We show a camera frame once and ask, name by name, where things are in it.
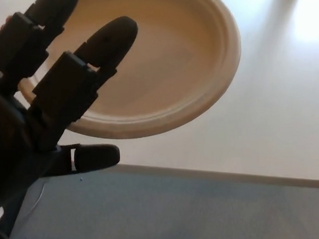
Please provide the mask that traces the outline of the person's bare hand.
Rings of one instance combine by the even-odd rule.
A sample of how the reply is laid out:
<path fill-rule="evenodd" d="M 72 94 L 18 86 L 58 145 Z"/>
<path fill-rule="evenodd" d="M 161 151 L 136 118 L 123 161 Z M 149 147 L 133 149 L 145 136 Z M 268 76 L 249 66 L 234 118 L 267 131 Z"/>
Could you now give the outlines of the person's bare hand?
<path fill-rule="evenodd" d="M 8 21 L 11 19 L 11 17 L 12 17 L 11 15 L 9 15 L 9 16 L 6 17 L 6 20 L 5 20 L 5 22 L 1 25 L 0 30 L 2 30 L 2 29 L 5 27 L 6 23 L 8 23 Z"/>

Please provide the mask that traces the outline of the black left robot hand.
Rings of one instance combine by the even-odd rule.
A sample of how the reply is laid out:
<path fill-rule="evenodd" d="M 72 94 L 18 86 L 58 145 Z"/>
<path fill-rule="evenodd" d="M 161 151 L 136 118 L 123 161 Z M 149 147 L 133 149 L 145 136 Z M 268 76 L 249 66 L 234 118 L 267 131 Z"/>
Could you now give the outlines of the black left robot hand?
<path fill-rule="evenodd" d="M 77 50 L 62 53 L 25 108 L 15 98 L 18 85 L 47 59 L 77 3 L 35 0 L 0 30 L 0 208 L 57 160 L 62 134 L 94 103 L 137 37 L 138 25 L 127 16 L 107 23 Z"/>

